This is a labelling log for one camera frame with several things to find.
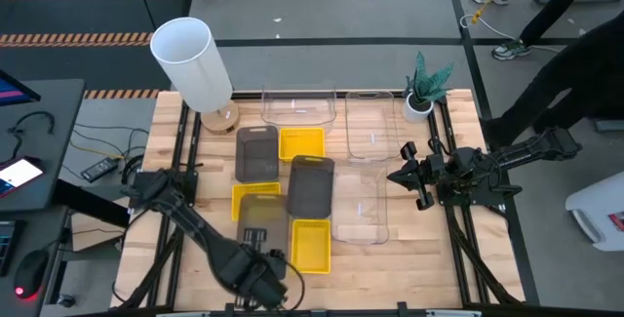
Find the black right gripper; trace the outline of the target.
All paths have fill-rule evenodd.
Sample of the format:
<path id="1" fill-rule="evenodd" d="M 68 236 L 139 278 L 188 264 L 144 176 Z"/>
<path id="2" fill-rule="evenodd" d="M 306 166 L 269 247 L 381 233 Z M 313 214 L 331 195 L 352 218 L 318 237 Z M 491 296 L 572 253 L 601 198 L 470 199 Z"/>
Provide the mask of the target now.
<path id="1" fill-rule="evenodd" d="M 401 156 L 406 163 L 400 170 L 395 171 L 387 178 L 402 186 L 407 191 L 418 191 L 416 207 L 419 211 L 429 209 L 435 204 L 433 195 L 426 190 L 426 185 L 435 185 L 444 172 L 444 157 L 442 154 L 431 154 L 424 160 L 416 158 L 416 146 L 408 141 L 401 148 Z"/>

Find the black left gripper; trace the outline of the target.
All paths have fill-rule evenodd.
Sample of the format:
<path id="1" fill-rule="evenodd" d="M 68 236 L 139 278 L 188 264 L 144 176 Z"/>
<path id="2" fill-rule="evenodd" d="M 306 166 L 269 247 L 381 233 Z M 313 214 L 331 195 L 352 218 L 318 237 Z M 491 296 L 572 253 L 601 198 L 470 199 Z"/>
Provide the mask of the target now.
<path id="1" fill-rule="evenodd" d="M 235 297 L 237 308 L 281 308 L 286 301 L 288 288 L 282 280 L 286 277 L 287 261 L 283 245 L 270 243 L 271 236 L 265 228 L 244 228 L 240 235 L 244 249 L 251 251 L 251 268 L 238 287 Z"/>

